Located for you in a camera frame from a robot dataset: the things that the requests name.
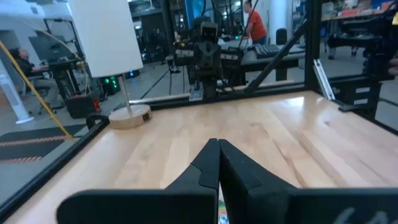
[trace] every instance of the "person in orange shirt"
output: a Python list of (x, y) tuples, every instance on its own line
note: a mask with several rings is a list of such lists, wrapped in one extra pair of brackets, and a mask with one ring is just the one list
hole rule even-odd
[(245, 13), (248, 13), (249, 16), (253, 12), (249, 18), (248, 28), (246, 29), (246, 33), (251, 36), (253, 44), (266, 44), (267, 30), (262, 23), (260, 14), (253, 11), (251, 0), (244, 3), (243, 10)]

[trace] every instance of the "keyboard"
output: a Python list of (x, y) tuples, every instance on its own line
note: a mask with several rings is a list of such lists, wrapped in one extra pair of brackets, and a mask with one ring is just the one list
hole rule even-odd
[(262, 58), (271, 58), (274, 57), (279, 53), (279, 48), (276, 45), (259, 45), (257, 44), (254, 47), (254, 50), (256, 51), (257, 59), (262, 59)]

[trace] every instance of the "metal bracket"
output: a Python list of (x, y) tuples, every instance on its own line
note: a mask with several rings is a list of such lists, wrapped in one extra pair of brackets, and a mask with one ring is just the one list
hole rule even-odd
[(326, 73), (323, 70), (321, 61), (319, 59), (314, 59), (313, 69), (315, 71), (315, 74), (317, 74), (318, 83), (321, 87), (323, 96), (328, 100), (335, 100), (336, 98), (335, 95), (333, 94), (333, 90), (330, 87), (328, 77), (326, 76)]

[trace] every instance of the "gray floor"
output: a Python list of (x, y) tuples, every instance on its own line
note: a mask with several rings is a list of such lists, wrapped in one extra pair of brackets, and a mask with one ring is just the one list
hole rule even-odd
[[(327, 54), (322, 52), (321, 61), (326, 74), (329, 77), (337, 77), (342, 75), (354, 75), (360, 73), (362, 70), (363, 58), (360, 56), (362, 51), (358, 52), (356, 58), (352, 58), (350, 54), (350, 48), (338, 49), (336, 53), (336, 60), (328, 60)], [(145, 65), (141, 70), (139, 77), (127, 80), (126, 87), (130, 99), (139, 99), (144, 95), (148, 89), (154, 85), (167, 72), (168, 68), (166, 65), (160, 65), (159, 63)], [(189, 91), (188, 79), (183, 80), (183, 73), (175, 73), (171, 75), (171, 94), (181, 94)], [(247, 80), (251, 81), (256, 78), (259, 72), (247, 73)], [(304, 70), (301, 68), (293, 68), (288, 70), (288, 79), (296, 82), (304, 81)], [(272, 72), (264, 82), (274, 82), (275, 72)], [(146, 94), (145, 98), (152, 98), (157, 96), (167, 96), (170, 90), (170, 74), (166, 74), (153, 89)], [(381, 97), (398, 103), (398, 82), (391, 81), (383, 84)], [(109, 96), (108, 101), (105, 101), (101, 107), (104, 114), (108, 114), (117, 105), (123, 102), (123, 96), (121, 93), (117, 93), (114, 96)], [(39, 107), (38, 101), (34, 97), (28, 97), (24, 99), (25, 107), (28, 110), (35, 111)], [(393, 127), (398, 129), (398, 120), (396, 114), (398, 108), (380, 102), (377, 110), (376, 118)], [(56, 127), (54, 121), (52, 121), (47, 113), (43, 115), (34, 115), (35, 119), (33, 122), (16, 125), (16, 117), (10, 107), (0, 108), (0, 135), (10, 133), (14, 131), (24, 131), (31, 129), (49, 128)], [(59, 120), (63, 125), (81, 124), (84, 123), (84, 119), (72, 119), (66, 109), (62, 109), (57, 114)], [(87, 129), (81, 130), (78, 135), (85, 134)], [(73, 143), (65, 142), (50, 154), (45, 156), (41, 161), (28, 162), (25, 164), (0, 164), (0, 202), (5, 201), (18, 189), (20, 189), (25, 183), (36, 176), (40, 171), (46, 168), (55, 158), (64, 153)]]

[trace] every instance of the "table lamp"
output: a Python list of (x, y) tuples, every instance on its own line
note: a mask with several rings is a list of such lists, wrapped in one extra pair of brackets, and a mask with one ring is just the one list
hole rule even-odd
[[(120, 75), (142, 68), (134, 24), (126, 0), (71, 0), (73, 21), (93, 78)], [(109, 115), (114, 129), (129, 129), (151, 119), (147, 105), (130, 105), (119, 76), (126, 107)]]

